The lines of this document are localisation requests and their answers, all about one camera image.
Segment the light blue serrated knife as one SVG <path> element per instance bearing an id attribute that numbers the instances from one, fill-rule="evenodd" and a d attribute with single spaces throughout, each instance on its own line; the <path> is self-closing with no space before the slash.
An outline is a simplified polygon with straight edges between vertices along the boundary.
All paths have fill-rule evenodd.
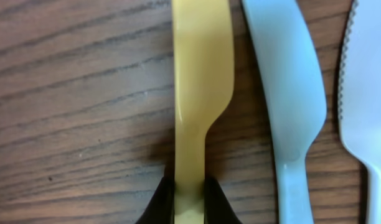
<path id="1" fill-rule="evenodd" d="M 368 171 L 367 223 L 381 223 L 381 0 L 352 3 L 338 88 L 341 142 Z"/>

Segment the pale blue plastic knife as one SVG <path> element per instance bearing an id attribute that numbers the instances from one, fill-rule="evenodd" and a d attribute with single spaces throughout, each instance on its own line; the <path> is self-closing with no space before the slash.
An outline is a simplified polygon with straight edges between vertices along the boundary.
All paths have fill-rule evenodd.
<path id="1" fill-rule="evenodd" d="M 295 0 L 244 0 L 275 156 L 279 222 L 313 224 L 306 154 L 326 119 L 322 73 Z"/>

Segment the yellow plastic knife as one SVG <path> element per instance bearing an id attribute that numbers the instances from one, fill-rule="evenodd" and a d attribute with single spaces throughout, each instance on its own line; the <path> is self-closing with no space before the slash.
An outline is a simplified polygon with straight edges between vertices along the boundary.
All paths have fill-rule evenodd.
<path id="1" fill-rule="evenodd" d="M 230 3 L 173 0 L 175 224 L 203 224 L 205 139 L 234 89 Z"/>

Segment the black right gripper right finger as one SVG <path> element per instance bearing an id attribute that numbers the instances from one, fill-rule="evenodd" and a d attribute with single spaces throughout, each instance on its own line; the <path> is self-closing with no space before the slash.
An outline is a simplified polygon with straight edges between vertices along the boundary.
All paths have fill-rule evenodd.
<path id="1" fill-rule="evenodd" d="M 205 223 L 242 224 L 232 210 L 217 179 L 208 176 L 204 183 Z"/>

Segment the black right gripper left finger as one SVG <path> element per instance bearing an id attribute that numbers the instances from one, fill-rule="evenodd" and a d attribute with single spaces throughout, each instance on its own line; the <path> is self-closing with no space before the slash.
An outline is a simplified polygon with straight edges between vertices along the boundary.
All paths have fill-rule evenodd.
<path id="1" fill-rule="evenodd" d="M 163 177 L 136 224 L 174 223 L 174 181 Z"/>

